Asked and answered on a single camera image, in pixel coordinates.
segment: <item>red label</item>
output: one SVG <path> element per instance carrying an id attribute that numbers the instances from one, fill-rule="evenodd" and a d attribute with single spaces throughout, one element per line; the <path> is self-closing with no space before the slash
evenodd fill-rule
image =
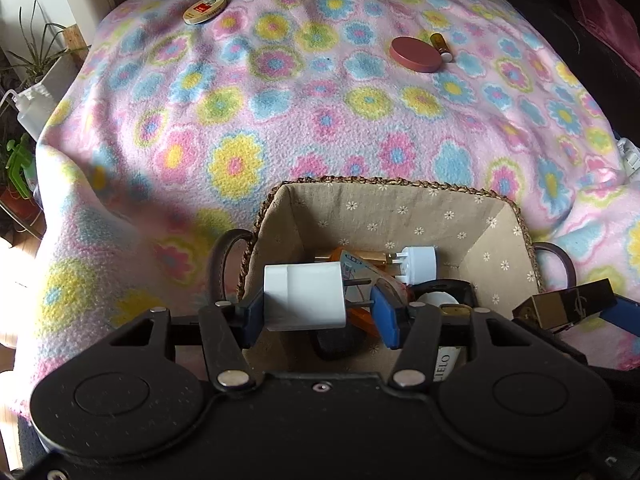
<path id="1" fill-rule="evenodd" d="M 207 10 L 209 10 L 211 8 L 210 5 L 207 4 L 200 4 L 197 7 L 193 7 L 193 10 L 197 10 L 198 12 L 206 12 Z"/>

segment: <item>bed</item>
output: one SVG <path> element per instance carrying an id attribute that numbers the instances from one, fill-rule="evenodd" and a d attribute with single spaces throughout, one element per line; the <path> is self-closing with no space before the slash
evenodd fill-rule
<path id="1" fill-rule="evenodd" d="M 18 412 L 28 416 L 39 379 L 143 310 L 206 304 L 213 243 L 249 227 L 283 180 L 493 189 L 535 239 L 570 254 L 581 282 L 608 277 L 640 299 L 640 190 L 593 97 L 507 1 L 230 0 L 215 20 L 186 25 L 197 1 L 111 12 L 42 134 L 47 233 L 18 341 Z M 434 32 L 455 60 L 439 72 L 388 56 L 393 38 Z M 390 215 L 403 210 L 370 229 Z M 508 279 L 508 264 L 485 261 Z M 564 285 L 557 262 L 540 264 L 548 288 Z M 498 304 L 487 306 L 508 308 Z M 611 335 L 609 365 L 634 366 L 637 342 Z"/>

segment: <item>small brown vial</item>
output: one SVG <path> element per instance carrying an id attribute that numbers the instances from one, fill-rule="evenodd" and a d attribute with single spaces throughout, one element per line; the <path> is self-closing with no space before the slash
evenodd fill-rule
<path id="1" fill-rule="evenodd" d="M 449 50 L 449 45 L 444 41 L 442 34 L 432 34 L 429 38 L 431 40 L 431 44 L 438 51 L 440 57 L 445 63 L 450 63 L 453 61 L 453 56 L 451 55 L 451 51 Z"/>

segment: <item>terracotta pot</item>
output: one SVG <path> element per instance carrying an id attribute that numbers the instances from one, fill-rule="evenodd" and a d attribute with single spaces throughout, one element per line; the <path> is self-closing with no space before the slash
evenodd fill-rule
<path id="1" fill-rule="evenodd" d="M 25 223 L 31 223 L 35 220 L 40 211 L 33 198 L 29 200 L 22 198 L 11 182 L 0 194 L 0 200 L 5 207 L 9 208 L 14 215 Z"/>

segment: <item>pink lid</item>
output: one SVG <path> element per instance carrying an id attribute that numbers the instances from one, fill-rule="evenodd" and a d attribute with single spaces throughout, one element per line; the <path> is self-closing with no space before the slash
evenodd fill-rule
<path id="1" fill-rule="evenodd" d="M 391 42 L 389 54 L 402 66 L 414 72 L 436 72 L 442 65 L 438 51 L 417 38 L 395 38 Z"/>

